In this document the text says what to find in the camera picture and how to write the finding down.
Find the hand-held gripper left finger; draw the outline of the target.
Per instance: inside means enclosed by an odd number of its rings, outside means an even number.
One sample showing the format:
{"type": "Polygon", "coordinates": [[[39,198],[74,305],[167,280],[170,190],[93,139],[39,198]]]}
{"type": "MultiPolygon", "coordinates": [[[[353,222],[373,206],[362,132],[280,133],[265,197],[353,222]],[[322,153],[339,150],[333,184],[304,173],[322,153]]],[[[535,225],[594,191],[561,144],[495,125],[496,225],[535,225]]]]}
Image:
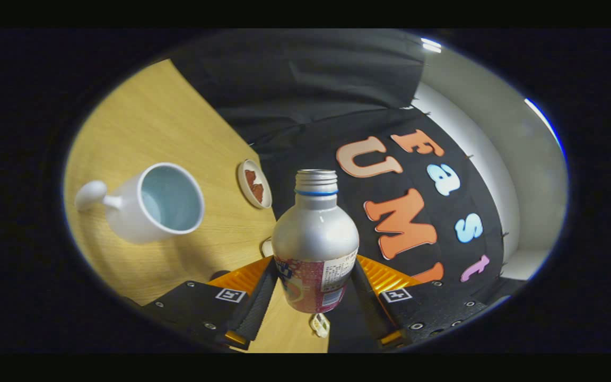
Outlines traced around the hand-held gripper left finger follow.
{"type": "Polygon", "coordinates": [[[278,281],[273,258],[207,283],[186,280],[143,305],[146,317],[215,350],[247,350],[255,341],[278,281]]]}

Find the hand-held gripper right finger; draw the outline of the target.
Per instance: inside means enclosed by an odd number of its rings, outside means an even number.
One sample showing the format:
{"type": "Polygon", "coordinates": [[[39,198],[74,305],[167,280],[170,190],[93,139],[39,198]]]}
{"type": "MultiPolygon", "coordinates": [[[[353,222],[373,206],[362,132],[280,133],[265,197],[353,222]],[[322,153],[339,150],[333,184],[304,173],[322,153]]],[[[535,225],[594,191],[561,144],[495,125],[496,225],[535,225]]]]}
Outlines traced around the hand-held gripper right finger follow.
{"type": "Polygon", "coordinates": [[[364,256],[356,257],[351,278],[379,348],[422,345],[489,308],[469,293],[448,289],[443,281],[418,281],[364,256]]]}

